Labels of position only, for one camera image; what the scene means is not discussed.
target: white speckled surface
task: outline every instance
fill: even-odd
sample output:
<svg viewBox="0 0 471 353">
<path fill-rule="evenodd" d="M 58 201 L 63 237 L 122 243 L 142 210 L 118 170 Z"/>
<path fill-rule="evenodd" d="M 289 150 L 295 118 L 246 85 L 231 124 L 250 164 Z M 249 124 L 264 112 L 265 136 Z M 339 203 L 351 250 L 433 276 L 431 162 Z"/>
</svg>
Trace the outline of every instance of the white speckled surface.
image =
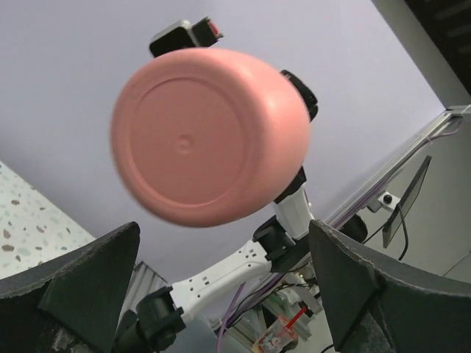
<svg viewBox="0 0 471 353">
<path fill-rule="evenodd" d="M 94 239 L 0 162 L 0 279 Z"/>
</svg>

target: brown speckle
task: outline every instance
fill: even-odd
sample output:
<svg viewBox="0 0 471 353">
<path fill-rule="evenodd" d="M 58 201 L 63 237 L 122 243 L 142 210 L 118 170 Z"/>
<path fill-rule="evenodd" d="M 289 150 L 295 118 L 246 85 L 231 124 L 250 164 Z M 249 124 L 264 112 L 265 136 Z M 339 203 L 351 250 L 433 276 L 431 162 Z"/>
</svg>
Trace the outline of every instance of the brown speckle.
<svg viewBox="0 0 471 353">
<path fill-rule="evenodd" d="M 12 252 L 13 250 L 15 250 L 15 247 L 7 244 L 7 245 L 3 245 L 1 249 L 4 252 Z"/>
</svg>

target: plastic cup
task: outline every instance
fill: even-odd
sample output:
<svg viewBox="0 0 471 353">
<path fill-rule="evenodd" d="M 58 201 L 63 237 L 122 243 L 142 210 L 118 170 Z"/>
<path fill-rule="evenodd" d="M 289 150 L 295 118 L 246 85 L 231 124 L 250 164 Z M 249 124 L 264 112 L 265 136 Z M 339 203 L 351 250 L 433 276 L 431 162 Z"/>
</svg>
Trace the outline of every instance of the plastic cup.
<svg viewBox="0 0 471 353">
<path fill-rule="evenodd" d="M 252 346 L 252 352 L 280 353 L 284 347 L 297 338 L 296 333 L 286 327 L 287 324 L 288 320 L 286 318 L 278 316 L 273 325 L 256 340 Z"/>
</svg>

